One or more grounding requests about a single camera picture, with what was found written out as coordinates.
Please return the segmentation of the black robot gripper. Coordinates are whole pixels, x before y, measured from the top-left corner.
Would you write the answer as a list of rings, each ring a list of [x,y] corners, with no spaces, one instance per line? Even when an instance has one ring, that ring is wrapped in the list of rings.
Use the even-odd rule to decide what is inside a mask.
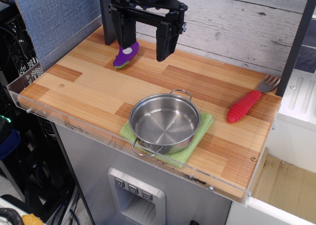
[[[157,61],[164,61],[174,53],[178,37],[186,31],[184,13],[188,7],[178,0],[128,0],[142,9],[168,9],[178,14],[176,23],[160,22],[156,31]],[[116,37],[122,48],[128,48],[136,42],[136,21],[124,10],[111,10]]]

